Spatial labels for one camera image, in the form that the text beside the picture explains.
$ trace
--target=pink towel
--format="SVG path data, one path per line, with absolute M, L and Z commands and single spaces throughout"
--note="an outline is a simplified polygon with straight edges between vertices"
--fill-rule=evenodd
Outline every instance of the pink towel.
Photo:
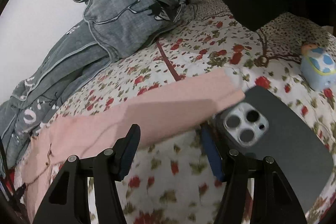
M 170 138 L 197 126 L 244 98 L 223 69 L 186 78 L 127 100 L 94 116 L 61 117 L 38 138 L 22 171 L 28 185 L 26 206 L 32 221 L 45 195 L 51 167 L 70 155 L 96 156 L 125 137 L 133 123 L 141 129 L 140 147 Z

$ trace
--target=bed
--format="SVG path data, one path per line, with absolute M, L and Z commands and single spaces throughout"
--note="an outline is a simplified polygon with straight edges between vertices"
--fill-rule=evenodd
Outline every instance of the bed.
M 302 78 L 303 42 L 325 47 L 336 59 L 336 38 L 305 18 L 284 13 L 252 32 L 234 19 L 221 0 L 198 0 L 186 7 L 178 27 L 160 35 L 151 46 L 111 64 L 70 97 L 49 125 L 61 116 L 95 115 L 150 89 L 222 67 L 243 90 L 260 85 L 279 97 L 332 154 L 333 172 L 306 212 L 309 224 L 318 223 L 336 198 L 336 90 L 315 92 Z M 29 148 L 16 167 L 17 186 L 28 154 Z M 50 183 L 61 166 L 53 167 Z M 128 223 L 210 224 L 225 184 L 213 176 L 195 129 L 139 150 L 129 175 L 117 183 L 117 189 Z M 92 178 L 88 179 L 88 193 L 91 223 L 98 223 Z M 251 204 L 247 200 L 244 223 L 249 222 Z

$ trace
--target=smartphone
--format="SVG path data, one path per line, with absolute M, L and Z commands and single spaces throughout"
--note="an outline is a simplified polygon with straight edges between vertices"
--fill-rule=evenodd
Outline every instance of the smartphone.
M 214 123 L 230 149 L 262 160 L 272 156 L 304 212 L 325 187 L 333 159 L 316 134 L 280 99 L 255 86 L 245 99 L 217 114 Z

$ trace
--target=light blue toy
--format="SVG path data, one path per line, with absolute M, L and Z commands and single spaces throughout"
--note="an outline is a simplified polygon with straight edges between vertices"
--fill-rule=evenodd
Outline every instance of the light blue toy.
M 324 90 L 336 82 L 335 62 L 323 48 L 307 47 L 302 47 L 302 74 L 313 90 Z

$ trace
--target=dark gray phone case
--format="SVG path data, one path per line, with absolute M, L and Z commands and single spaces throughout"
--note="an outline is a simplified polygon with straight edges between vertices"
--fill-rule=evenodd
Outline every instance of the dark gray phone case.
M 334 165 L 331 154 L 306 123 L 268 90 L 255 86 L 245 93 L 243 102 L 252 105 L 268 120 L 269 128 L 261 139 L 248 148 L 233 139 L 223 125 L 232 108 L 216 115 L 217 130 L 230 148 L 248 157 L 262 160 L 272 156 L 292 186 L 303 211 L 307 212 L 331 175 Z

